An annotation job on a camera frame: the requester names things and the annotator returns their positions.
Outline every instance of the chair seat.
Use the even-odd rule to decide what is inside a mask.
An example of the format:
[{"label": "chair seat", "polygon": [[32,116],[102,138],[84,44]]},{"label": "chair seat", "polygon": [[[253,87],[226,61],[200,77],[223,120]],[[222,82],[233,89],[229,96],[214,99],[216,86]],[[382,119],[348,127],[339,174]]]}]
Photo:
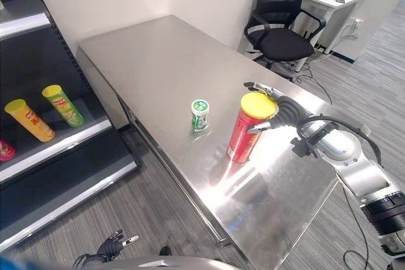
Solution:
[{"label": "chair seat", "polygon": [[[263,32],[264,30],[257,30],[247,37],[254,44]],[[258,49],[273,61],[293,61],[314,53],[312,45],[306,39],[287,28],[271,29]]]}]

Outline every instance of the floor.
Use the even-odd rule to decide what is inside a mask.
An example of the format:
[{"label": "floor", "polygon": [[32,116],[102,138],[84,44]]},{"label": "floor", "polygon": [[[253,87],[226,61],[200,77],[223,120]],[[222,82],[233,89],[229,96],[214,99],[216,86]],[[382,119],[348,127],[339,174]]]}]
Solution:
[{"label": "floor", "polygon": [[[311,64],[316,79],[332,96],[334,106],[371,128],[371,138],[383,152],[385,169],[400,182],[405,181],[402,165],[405,163],[402,151],[405,147],[403,16],[405,0],[390,14],[354,64],[333,56]],[[310,80],[300,86],[326,100],[324,93]],[[220,258],[246,269],[246,263],[235,248],[215,248],[203,222],[137,134],[129,130],[124,136],[129,145],[140,151],[144,163],[140,171],[126,176],[20,244],[15,253],[71,265],[78,255],[95,252],[112,231],[123,228],[126,236],[139,234],[140,239],[125,249],[120,258],[157,254],[160,247],[169,245],[175,255]],[[374,269],[385,269],[390,257],[380,250],[373,228],[358,208],[355,210],[368,237],[371,265]],[[282,269],[345,269],[342,255],[348,249],[365,252],[339,186]],[[353,268],[363,268],[359,259],[349,259]]]}]

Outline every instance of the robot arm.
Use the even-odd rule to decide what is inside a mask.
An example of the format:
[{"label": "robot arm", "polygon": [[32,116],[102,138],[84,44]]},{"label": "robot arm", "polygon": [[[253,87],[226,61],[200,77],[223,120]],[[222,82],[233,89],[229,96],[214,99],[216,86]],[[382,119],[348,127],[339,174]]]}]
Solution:
[{"label": "robot arm", "polygon": [[285,125],[296,127],[301,139],[295,138],[291,142],[294,145],[292,150],[300,157],[313,154],[331,164],[338,180],[356,198],[376,229],[382,249],[389,255],[405,254],[405,195],[381,165],[363,154],[359,139],[352,133],[338,130],[339,125],[335,122],[338,120],[313,116],[271,87],[254,82],[244,85],[249,90],[266,94],[278,104],[278,113],[274,117],[250,127],[248,132],[257,133]]}]

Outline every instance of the black shelf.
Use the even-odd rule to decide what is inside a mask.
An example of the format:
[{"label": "black shelf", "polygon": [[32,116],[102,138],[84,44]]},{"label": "black shelf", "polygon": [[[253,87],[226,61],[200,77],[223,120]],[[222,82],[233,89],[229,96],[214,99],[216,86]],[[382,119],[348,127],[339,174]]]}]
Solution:
[{"label": "black shelf", "polygon": [[49,13],[41,0],[11,0],[0,11],[0,40],[50,27]]},{"label": "black shelf", "polygon": [[0,163],[0,183],[112,128],[94,94],[87,94],[73,103],[84,118],[84,124],[79,127],[70,127],[55,109],[40,114],[56,132],[55,137],[48,142],[40,142],[16,121],[1,125],[1,137],[16,149],[16,156]]},{"label": "black shelf", "polygon": [[137,167],[113,130],[1,189],[0,252]]}]

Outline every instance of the small green container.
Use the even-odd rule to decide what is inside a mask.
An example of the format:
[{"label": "small green container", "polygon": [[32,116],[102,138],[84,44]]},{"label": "small green container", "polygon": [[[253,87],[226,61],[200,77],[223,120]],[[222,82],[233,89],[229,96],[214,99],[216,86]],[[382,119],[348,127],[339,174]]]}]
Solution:
[{"label": "small green container", "polygon": [[50,85],[42,90],[42,95],[53,105],[53,107],[62,115],[63,119],[72,126],[80,126],[84,119],[77,111],[75,105],[70,101],[62,91],[60,85]]},{"label": "small green container", "polygon": [[197,99],[191,103],[192,120],[194,131],[201,131],[208,126],[207,115],[209,104],[204,99]]}]

